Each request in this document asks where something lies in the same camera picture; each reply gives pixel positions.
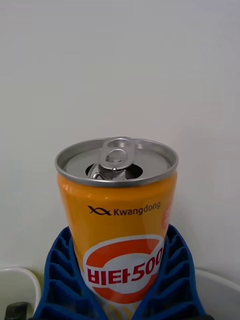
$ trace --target blue holder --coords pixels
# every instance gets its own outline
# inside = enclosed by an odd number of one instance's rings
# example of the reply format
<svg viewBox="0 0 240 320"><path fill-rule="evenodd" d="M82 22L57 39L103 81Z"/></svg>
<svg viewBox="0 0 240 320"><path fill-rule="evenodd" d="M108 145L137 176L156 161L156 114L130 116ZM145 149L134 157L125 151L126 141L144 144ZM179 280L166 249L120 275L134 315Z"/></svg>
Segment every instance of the blue holder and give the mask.
<svg viewBox="0 0 240 320"><path fill-rule="evenodd" d="M185 241L169 225L155 283L132 320L181 320L206 315L198 297L192 255ZM44 286L33 319L108 320L85 285L68 227L52 245L44 269Z"/></svg>

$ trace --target white bowl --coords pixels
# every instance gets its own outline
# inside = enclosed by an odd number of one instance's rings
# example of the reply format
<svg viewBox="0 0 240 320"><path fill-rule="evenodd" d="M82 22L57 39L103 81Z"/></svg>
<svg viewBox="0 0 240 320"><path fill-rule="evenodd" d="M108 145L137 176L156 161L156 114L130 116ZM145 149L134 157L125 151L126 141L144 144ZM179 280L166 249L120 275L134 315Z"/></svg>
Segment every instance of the white bowl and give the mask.
<svg viewBox="0 0 240 320"><path fill-rule="evenodd" d="M35 312L41 298L41 288L35 275L24 268L0 268L0 320L5 318L8 305L26 302L27 317Z"/></svg>
<svg viewBox="0 0 240 320"><path fill-rule="evenodd" d="M216 320L240 319L240 285L203 270L195 270L197 293L205 311Z"/></svg>

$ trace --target beverage can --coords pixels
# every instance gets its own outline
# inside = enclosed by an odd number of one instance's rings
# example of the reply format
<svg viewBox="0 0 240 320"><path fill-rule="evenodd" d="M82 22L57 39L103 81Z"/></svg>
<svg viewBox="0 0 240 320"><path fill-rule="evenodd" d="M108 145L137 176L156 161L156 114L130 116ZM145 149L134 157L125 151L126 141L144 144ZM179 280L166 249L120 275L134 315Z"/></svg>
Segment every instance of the beverage can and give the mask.
<svg viewBox="0 0 240 320"><path fill-rule="evenodd" d="M82 278L109 319L131 319L161 264L178 155L112 137L74 144L55 164Z"/></svg>

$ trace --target can lid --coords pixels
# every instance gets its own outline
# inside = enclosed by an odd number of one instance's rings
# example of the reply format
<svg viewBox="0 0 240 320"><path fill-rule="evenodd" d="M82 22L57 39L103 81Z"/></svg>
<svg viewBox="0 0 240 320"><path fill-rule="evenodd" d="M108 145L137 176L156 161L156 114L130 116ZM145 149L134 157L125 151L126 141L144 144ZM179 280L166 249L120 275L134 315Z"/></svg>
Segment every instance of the can lid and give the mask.
<svg viewBox="0 0 240 320"><path fill-rule="evenodd" d="M178 155L159 142L112 137L71 145L58 154L55 165L62 176L79 184L132 187L169 176L178 166Z"/></svg>

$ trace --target white wall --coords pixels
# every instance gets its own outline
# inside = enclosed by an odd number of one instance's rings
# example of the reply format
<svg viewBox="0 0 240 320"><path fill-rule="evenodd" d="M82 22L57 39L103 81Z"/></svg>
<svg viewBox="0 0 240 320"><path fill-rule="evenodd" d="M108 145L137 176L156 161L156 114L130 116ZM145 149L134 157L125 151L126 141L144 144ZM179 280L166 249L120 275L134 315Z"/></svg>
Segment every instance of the white wall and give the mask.
<svg viewBox="0 0 240 320"><path fill-rule="evenodd" d="M0 2L0 265L42 271L67 224L56 154L106 136L179 154L172 223L240 283L240 1Z"/></svg>

